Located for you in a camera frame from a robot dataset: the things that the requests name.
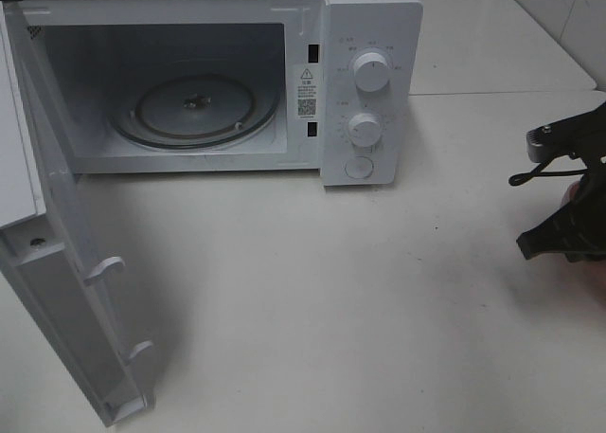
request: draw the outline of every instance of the open microwave door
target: open microwave door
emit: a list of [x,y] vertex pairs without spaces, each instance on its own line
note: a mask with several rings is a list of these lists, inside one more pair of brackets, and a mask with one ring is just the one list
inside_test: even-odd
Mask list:
[[128,337],[55,137],[52,90],[16,3],[0,3],[0,269],[105,425],[152,404],[150,341]]

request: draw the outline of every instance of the timer knob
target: timer knob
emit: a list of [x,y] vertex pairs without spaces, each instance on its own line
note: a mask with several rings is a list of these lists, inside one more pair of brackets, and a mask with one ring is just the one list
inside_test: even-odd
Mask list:
[[358,114],[348,125],[348,135],[351,142],[358,147],[374,146],[381,139],[381,123],[374,114]]
[[378,92],[389,84],[391,65],[379,50],[363,52],[353,60],[353,78],[364,92]]

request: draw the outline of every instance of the white microwave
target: white microwave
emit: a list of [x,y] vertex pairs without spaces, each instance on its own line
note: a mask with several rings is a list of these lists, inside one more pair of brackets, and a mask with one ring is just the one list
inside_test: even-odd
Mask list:
[[1,0],[0,268],[106,424],[152,403],[79,174],[394,179],[419,0]]

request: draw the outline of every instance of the power knob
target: power knob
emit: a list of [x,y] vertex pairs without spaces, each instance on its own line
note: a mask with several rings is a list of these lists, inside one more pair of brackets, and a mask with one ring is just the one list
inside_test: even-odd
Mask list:
[[374,146],[381,139],[381,123],[374,114],[358,114],[348,124],[348,135],[351,142],[358,147]]
[[353,78],[364,92],[378,92],[389,84],[391,65],[380,50],[363,52],[353,60]]

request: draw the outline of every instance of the sticker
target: sticker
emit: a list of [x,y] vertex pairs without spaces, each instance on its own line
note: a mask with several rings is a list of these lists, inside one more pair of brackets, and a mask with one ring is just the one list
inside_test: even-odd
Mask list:
[[320,102],[322,69],[317,63],[303,63],[293,66],[295,113],[298,118],[317,119]]

